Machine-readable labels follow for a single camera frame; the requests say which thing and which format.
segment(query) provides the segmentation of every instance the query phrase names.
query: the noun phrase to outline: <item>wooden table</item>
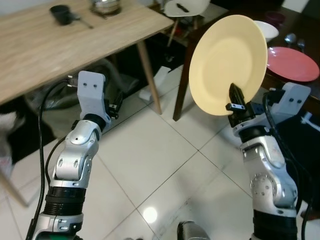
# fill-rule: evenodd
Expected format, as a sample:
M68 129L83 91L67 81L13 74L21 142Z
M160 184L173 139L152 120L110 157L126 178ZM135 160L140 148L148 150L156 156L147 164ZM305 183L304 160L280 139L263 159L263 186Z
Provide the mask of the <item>wooden table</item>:
M181 110L184 103L184 97L189 83L189 68L194 50L203 36L203 34L221 18L229 15L241 14L252 18L253 20L265 21L266 11L279 11L286 16L283 26L279 29L279 36L268 43L268 46L286 46L284 38L289 33L295 33L298 38L305 40L305 54L311 57L318 66L320 65L320 22L319 20L302 15L298 12L289 10L284 7L275 6L272 3L265 1L252 0L238 6L237 8L230 10L217 19L205 24L198 30L194 31L189 36L189 43L186 50L185 62L182 70L178 95L176 98L173 120L178 121L181 117ZM269 88L281 88L286 80L271 72L267 69L262 87ZM320 116L320 79L309 82L306 84L311 88L311 94L304 104L304 109Z
M78 21L58 25L49 9L59 4L69 5L94 29ZM89 7L89 0L55 0L0 17L0 104L137 44L161 114L143 40L170 27L172 20L135 0L121 0L121 12L107 20L92 14Z

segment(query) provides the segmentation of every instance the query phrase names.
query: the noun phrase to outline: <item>black cup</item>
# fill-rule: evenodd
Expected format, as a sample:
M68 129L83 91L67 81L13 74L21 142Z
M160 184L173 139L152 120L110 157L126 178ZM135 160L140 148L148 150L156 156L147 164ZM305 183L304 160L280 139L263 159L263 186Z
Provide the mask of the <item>black cup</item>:
M67 5L56 5L50 8L50 12L60 25L68 25L72 23L70 8Z

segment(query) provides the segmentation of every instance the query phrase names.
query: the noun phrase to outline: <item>white plate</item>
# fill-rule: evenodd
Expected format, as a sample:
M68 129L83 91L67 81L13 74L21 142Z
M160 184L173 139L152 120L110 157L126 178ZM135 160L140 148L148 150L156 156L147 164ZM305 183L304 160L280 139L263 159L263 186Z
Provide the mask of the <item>white plate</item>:
M267 68L267 43L253 20L227 16L212 25L193 53L189 84L195 103L211 115L228 115L231 83L241 88L244 100L258 91Z
M274 39L279 35L278 29L276 29L276 27L272 26L271 24L264 21L254 21L254 22L261 29L266 42L269 42L270 40Z

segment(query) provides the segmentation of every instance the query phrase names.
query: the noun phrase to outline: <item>tabletop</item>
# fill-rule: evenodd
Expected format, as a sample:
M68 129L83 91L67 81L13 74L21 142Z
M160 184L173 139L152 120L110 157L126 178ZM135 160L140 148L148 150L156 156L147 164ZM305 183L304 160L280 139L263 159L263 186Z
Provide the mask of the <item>tabletop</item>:
M50 14L68 5L79 21L60 26ZM121 0L121 12L104 20L89 0L55 0L0 17L0 104L154 35L173 21L137 3Z
M265 21L266 11L279 11L285 15L283 26L279 29L279 35L268 43L268 47L286 47L284 38L289 33L295 33L297 38L305 40L305 54L311 57L320 66L320 21L290 9L275 6L268 1L249 1L230 10L219 18L207 23L203 27L190 34L189 40L198 43L202 35L216 21L229 15L241 14L250 17L253 20ZM271 72L267 69L262 86L264 88L275 87L287 82L285 78ZM305 83L304 85L311 88L310 100L320 102L320 78Z

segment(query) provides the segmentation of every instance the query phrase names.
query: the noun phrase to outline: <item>plate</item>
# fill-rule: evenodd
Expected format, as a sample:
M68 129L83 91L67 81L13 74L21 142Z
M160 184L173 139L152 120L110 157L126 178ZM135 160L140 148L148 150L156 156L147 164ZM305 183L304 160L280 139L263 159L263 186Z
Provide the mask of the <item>plate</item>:
M311 82L319 77L319 67L309 56L288 47L269 47L268 69L289 80Z
M254 22L261 29L267 43L279 35L278 29L276 29L276 27L274 27L273 25L264 21L254 21Z
M267 68L267 43L255 22L243 15L217 21L200 39L189 69L195 103L211 115L229 115L229 87L241 88L245 102L259 90Z

